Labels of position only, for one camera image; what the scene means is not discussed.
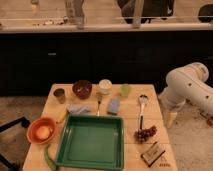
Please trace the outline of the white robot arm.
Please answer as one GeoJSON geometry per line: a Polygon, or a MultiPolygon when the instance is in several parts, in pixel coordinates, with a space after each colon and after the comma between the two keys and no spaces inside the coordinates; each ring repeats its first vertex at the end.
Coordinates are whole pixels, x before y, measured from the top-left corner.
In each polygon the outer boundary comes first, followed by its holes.
{"type": "Polygon", "coordinates": [[[167,74],[167,86],[158,96],[165,110],[167,127],[172,125],[187,100],[197,105],[207,124],[213,126],[213,87],[206,84],[208,77],[208,68],[200,62],[175,68],[167,74]]]}

